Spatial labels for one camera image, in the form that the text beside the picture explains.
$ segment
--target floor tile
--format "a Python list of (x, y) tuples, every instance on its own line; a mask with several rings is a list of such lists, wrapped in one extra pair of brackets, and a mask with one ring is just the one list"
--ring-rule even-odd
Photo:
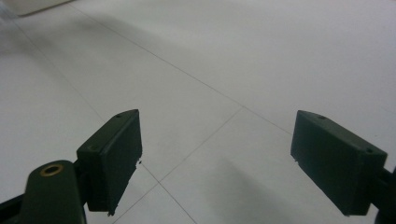
[(290, 155), (291, 136), (247, 110), (162, 184), (197, 223), (373, 223), (343, 217)]
[(129, 181), (128, 187), (122, 195), (119, 206), (113, 217), (108, 217), (107, 213), (90, 212), (85, 205), (85, 214), (87, 223), (92, 224), (110, 224), (114, 223), (122, 215), (125, 214), (134, 204), (136, 204), (144, 195), (156, 186), (158, 182), (149, 173), (143, 165), (137, 165), (136, 171)]
[(116, 222), (116, 224), (126, 223), (193, 224), (194, 222), (163, 187), (158, 185)]
[(95, 22), (35, 44), (103, 119), (140, 110), (143, 161), (159, 180), (240, 108)]
[(310, 110), (394, 152), (394, 138), (383, 141), (383, 108), (396, 111), (392, 1), (92, 5), (72, 4), (289, 133), (296, 111)]
[(0, 202), (24, 192), (36, 167), (74, 161), (104, 122), (38, 50), (0, 54)]

